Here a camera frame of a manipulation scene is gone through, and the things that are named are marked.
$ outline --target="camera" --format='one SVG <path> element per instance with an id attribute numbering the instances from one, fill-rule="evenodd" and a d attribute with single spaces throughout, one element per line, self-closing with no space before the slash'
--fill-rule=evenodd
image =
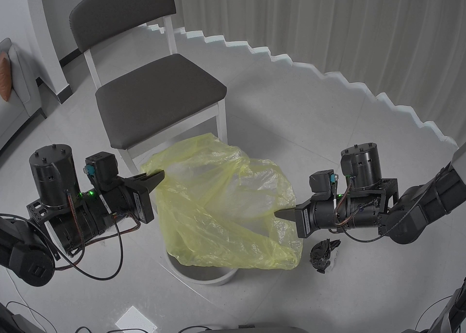
<path id="1" fill-rule="evenodd" d="M 296 223 L 298 237 L 307 238 L 319 229 L 343 232 L 351 228 L 378 227 L 387 230 L 389 199 L 398 201 L 398 180 L 382 178 L 376 143 L 355 144 L 341 151 L 341 172 L 347 189 L 337 194 L 338 175 L 323 170 L 309 177 L 314 194 L 295 208 L 275 212 Z"/>
<path id="2" fill-rule="evenodd" d="M 107 152 L 91 155 L 85 163 L 84 173 L 94 187 L 81 192 L 70 146 L 48 145 L 29 158 L 39 194 L 39 198 L 26 207 L 29 217 L 53 236 L 70 256 L 128 215 L 145 224 L 152 221 L 154 213 L 149 192 L 165 177 L 160 171 L 149 176 L 139 174 L 122 178 L 118 176 L 115 155 Z"/>

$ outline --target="chair seat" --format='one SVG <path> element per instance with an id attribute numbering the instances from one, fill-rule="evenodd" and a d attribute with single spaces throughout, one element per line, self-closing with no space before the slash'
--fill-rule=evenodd
<path id="1" fill-rule="evenodd" d="M 96 99 L 110 145 L 126 150 L 225 95 L 221 82 L 176 53 L 103 85 Z"/>

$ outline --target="white chair frame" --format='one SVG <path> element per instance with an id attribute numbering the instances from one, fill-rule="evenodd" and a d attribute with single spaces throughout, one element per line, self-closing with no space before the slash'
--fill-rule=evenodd
<path id="1" fill-rule="evenodd" d="M 172 55 L 174 53 L 177 53 L 177 48 L 175 43 L 175 34 L 173 32 L 171 16 L 164 17 L 164 25 L 164 32 L 167 37 L 168 48 L 170 49 L 170 54 Z M 92 59 L 90 49 L 84 52 L 84 57 L 86 58 L 86 62 L 89 67 L 92 80 L 94 81 L 94 84 L 98 89 L 102 86 L 102 83 L 97 73 L 94 60 Z M 137 170 L 137 167 L 134 164 L 133 158 L 142 155 L 143 153 L 151 150 L 157 145 L 160 145 L 213 117 L 215 117 L 217 120 L 218 138 L 225 144 L 228 144 L 228 139 L 226 135 L 225 99 L 222 99 L 218 103 L 215 103 L 197 112 L 196 114 L 184 118 L 183 120 L 165 128 L 164 130 L 156 133 L 155 135 L 142 141 L 139 144 L 136 144 L 131 148 L 128 148 L 127 150 L 118 151 L 120 152 L 121 158 L 123 158 L 123 161 L 125 162 L 130 172 L 136 175 L 139 173 L 139 171 Z"/>

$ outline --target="white cable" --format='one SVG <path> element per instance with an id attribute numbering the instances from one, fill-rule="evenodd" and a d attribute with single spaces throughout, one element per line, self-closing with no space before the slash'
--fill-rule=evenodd
<path id="1" fill-rule="evenodd" d="M 15 281 L 13 280 L 13 278 L 12 278 L 11 275 L 10 275 L 10 273 L 8 272 L 8 269 L 5 268 L 5 271 L 7 272 L 8 277 L 10 278 L 11 282 L 12 282 L 13 285 L 15 286 L 16 292 L 17 292 L 18 295 L 20 296 L 21 300 L 23 301 L 23 303 L 24 303 L 26 306 L 29 307 L 29 305 L 27 304 L 27 302 L 24 300 L 23 296 L 21 295 L 20 291 L 18 290 L 18 287 L 16 286 Z M 35 316 L 34 316 L 32 310 L 29 310 L 29 312 L 30 312 L 32 318 L 35 320 L 35 322 L 36 322 L 37 324 L 39 324 L 39 326 L 42 328 L 42 330 L 44 330 L 45 333 L 47 333 L 47 330 L 45 330 L 45 328 L 42 326 L 42 324 L 40 324 L 40 323 L 37 321 L 37 319 L 35 318 Z"/>

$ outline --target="sofa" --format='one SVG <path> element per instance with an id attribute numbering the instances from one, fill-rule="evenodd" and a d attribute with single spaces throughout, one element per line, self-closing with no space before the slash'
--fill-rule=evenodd
<path id="1" fill-rule="evenodd" d="M 29 119 L 42 115 L 39 89 L 29 65 L 9 38 L 0 42 L 11 64 L 12 91 L 8 101 L 0 97 L 0 150 Z"/>

